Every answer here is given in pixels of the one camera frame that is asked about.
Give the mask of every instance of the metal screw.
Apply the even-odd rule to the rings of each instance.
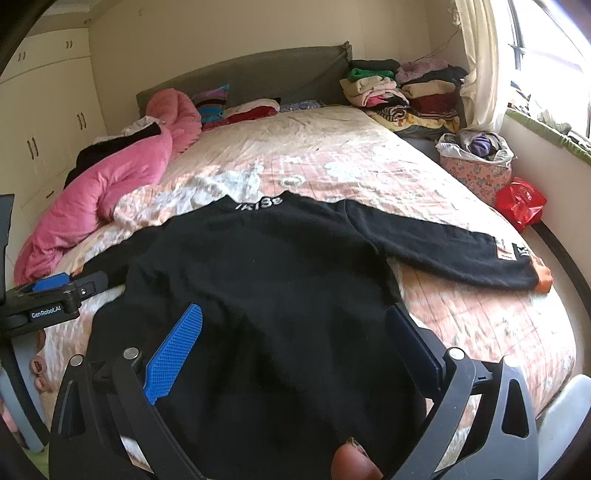
[[[505,362],[506,366],[511,368],[516,368],[519,366],[519,360],[517,360],[517,358],[513,355],[505,355],[503,357],[503,361]]]
[[[126,360],[133,360],[134,358],[137,358],[139,355],[139,350],[136,347],[131,347],[131,348],[126,348],[125,352],[123,352],[123,357]]]
[[[464,360],[466,354],[464,350],[458,347],[450,348],[449,349],[449,356],[452,357],[454,360]]]
[[[82,364],[84,357],[82,355],[74,355],[70,358],[70,365],[73,367],[79,367]]]

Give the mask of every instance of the ceiling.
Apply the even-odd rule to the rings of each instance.
[[[44,15],[89,13],[101,0],[56,0]]]

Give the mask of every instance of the pillow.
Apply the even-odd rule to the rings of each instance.
[[[326,106],[319,100],[304,100],[302,102],[296,103],[287,103],[286,105],[281,105],[280,112],[294,112],[296,110],[310,110],[311,108],[322,108]]]
[[[252,102],[226,108],[226,110],[224,110],[223,117],[228,118],[229,116],[236,115],[237,113],[246,113],[259,106],[270,106],[273,107],[277,112],[280,108],[279,103],[276,100],[271,100],[270,98],[259,98],[258,100],[253,100]]]
[[[27,239],[14,267],[17,285],[49,275],[71,248],[113,219],[123,195],[158,183],[172,154],[173,139],[162,133],[119,150],[82,173],[60,193]]]
[[[237,124],[238,122],[244,122],[246,120],[257,120],[259,118],[266,118],[268,116],[274,116],[278,112],[275,110],[274,106],[257,106],[253,109],[249,110],[248,112],[242,113],[235,113],[234,115],[230,115],[228,118],[223,118],[221,120],[214,120],[213,122],[208,122],[203,125],[203,131],[206,132],[208,130],[213,130],[217,127],[222,127],[224,125],[232,125]]]
[[[201,114],[201,123],[206,124],[214,120],[221,120],[226,108],[226,97],[228,96],[229,84],[222,85],[215,90],[201,92],[191,98],[197,111]]]

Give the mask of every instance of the white cloth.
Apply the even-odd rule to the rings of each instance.
[[[231,108],[226,108],[223,111],[222,116],[224,118],[228,118],[229,116],[236,115],[237,113],[246,113],[250,112],[254,108],[260,106],[270,106],[273,107],[275,110],[279,111],[279,103],[275,100],[270,98],[259,98],[258,100],[253,100],[252,102],[243,103],[242,105],[233,106]]]
[[[380,77],[379,75],[375,75],[373,77],[365,77],[359,79],[356,82],[351,82],[349,79],[342,79],[340,81],[340,85],[343,88],[343,92],[345,93],[345,95],[355,97],[361,95],[362,93],[370,91],[375,85],[379,84],[381,81],[382,77]]]
[[[130,135],[133,135],[134,133],[139,132],[140,130],[143,130],[144,128],[146,128],[152,124],[159,124],[160,125],[160,124],[164,124],[164,123],[165,122],[163,122],[160,118],[146,115],[146,116],[143,116],[142,118],[140,118],[139,120],[136,120],[130,126],[125,127],[119,135],[107,135],[106,137],[96,137],[92,141],[92,145],[95,145],[95,144],[101,143],[101,142],[106,142],[107,140],[113,140],[114,138],[128,137]]]
[[[501,129],[511,85],[511,23],[506,0],[456,0],[469,73],[460,89],[467,128]]]

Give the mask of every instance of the pink comforter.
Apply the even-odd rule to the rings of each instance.
[[[68,250],[113,220],[123,195],[158,183],[168,162],[201,133],[197,109],[174,89],[156,93],[147,114],[165,122],[162,133],[104,158],[66,187],[21,248],[14,267],[16,285],[49,275]]]

